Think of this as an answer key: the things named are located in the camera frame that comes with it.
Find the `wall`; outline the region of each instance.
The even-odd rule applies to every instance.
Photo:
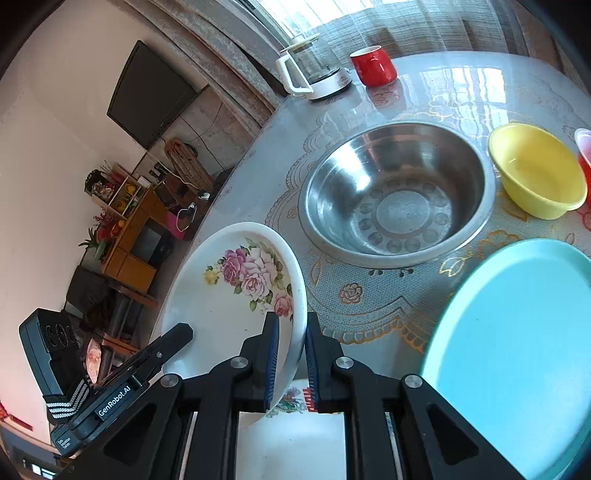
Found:
[[[132,170],[145,154],[106,116],[137,40],[181,74],[187,68],[163,38],[106,0],[66,0],[0,80],[0,401],[44,442],[45,405],[18,325],[38,307],[63,307],[83,254],[77,245],[98,213],[83,192],[88,172],[103,160]]]
[[[149,171],[157,161],[173,168],[164,153],[164,145],[171,138],[192,145],[197,150],[197,159],[214,178],[222,170],[236,165],[252,142],[252,136],[209,87],[199,92],[197,98],[156,140],[138,164],[136,172],[155,181]]]

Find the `red mug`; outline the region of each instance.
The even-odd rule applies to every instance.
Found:
[[[368,87],[387,85],[398,78],[390,57],[379,45],[354,51],[349,57],[359,80]]]

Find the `teal plate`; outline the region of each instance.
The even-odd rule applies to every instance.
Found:
[[[422,376],[528,480],[555,480],[591,443],[591,261],[517,242],[452,298]]]

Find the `tv screen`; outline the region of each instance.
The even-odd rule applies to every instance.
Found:
[[[148,150],[197,92],[143,42],[121,72],[107,116]]]

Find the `white wall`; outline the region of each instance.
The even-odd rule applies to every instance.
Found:
[[[103,160],[132,170],[145,153],[106,116],[137,40],[174,66],[162,38],[106,0],[66,0],[0,80],[0,401],[45,442],[18,325],[35,308],[63,307],[98,212],[83,191],[88,172]]]

